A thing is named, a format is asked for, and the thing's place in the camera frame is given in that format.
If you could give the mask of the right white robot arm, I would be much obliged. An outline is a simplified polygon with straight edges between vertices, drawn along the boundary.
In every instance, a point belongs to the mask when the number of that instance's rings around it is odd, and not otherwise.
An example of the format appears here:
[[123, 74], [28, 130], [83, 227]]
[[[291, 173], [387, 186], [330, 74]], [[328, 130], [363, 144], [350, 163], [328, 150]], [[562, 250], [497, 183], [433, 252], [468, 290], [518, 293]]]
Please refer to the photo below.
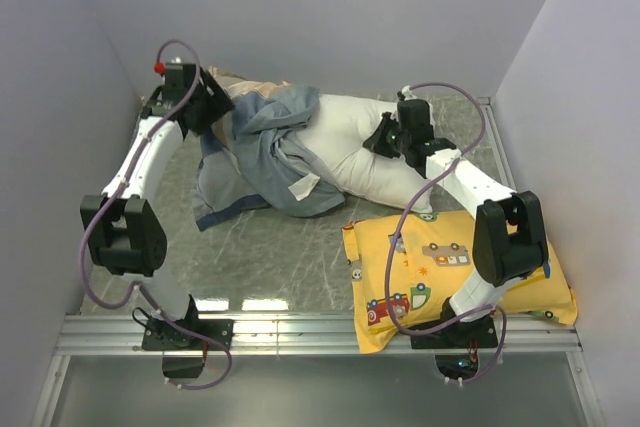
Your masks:
[[363, 147], [385, 158], [402, 158], [428, 181], [442, 187], [474, 220], [474, 268], [442, 307], [438, 327], [444, 341], [460, 347], [472, 339], [476, 320], [489, 314], [505, 292], [542, 268], [550, 275], [549, 250], [541, 204], [530, 192], [517, 192], [493, 180], [464, 158], [462, 150], [437, 138], [431, 108], [421, 99], [404, 99], [381, 121]]

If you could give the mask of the blue plaid pillowcase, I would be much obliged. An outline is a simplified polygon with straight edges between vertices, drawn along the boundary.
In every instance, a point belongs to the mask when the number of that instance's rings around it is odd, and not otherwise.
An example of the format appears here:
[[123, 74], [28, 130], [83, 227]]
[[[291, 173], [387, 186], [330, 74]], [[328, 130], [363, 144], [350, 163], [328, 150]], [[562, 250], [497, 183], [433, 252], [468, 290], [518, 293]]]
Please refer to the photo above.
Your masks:
[[320, 111], [318, 88], [250, 81], [216, 67], [207, 72], [234, 108], [199, 138], [192, 189], [199, 231], [249, 210], [314, 218], [344, 203], [328, 167], [297, 137]]

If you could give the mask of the white pillow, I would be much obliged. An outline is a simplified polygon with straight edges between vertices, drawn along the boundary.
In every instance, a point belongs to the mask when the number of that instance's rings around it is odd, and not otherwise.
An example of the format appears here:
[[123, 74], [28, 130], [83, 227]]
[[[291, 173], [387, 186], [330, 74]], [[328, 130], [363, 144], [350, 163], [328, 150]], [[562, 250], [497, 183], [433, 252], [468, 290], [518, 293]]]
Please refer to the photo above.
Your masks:
[[340, 191], [403, 209], [426, 184], [401, 158], [385, 158], [364, 147], [384, 113], [396, 105], [375, 99], [321, 94], [306, 127], [296, 132]]

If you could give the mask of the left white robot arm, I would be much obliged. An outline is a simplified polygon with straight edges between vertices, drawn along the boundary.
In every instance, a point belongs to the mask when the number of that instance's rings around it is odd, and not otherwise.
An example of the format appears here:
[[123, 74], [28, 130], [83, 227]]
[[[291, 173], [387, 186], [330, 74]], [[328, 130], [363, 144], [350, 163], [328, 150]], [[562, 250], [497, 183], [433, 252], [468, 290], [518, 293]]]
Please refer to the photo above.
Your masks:
[[203, 134], [233, 104], [196, 64], [159, 62], [155, 70], [163, 82], [143, 106], [125, 160], [100, 194], [81, 202], [79, 266], [84, 283], [89, 281], [88, 262], [128, 282], [125, 296], [140, 293], [153, 318], [170, 320], [168, 340], [189, 349], [199, 342], [202, 326], [193, 318], [193, 298], [163, 266], [168, 241], [152, 203], [168, 162], [187, 135]]

